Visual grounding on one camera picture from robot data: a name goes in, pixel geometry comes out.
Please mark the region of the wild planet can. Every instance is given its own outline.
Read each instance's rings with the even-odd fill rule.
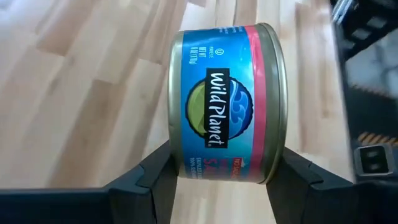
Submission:
[[[270,25],[177,33],[169,134],[179,176],[267,183],[286,125],[284,58]]]

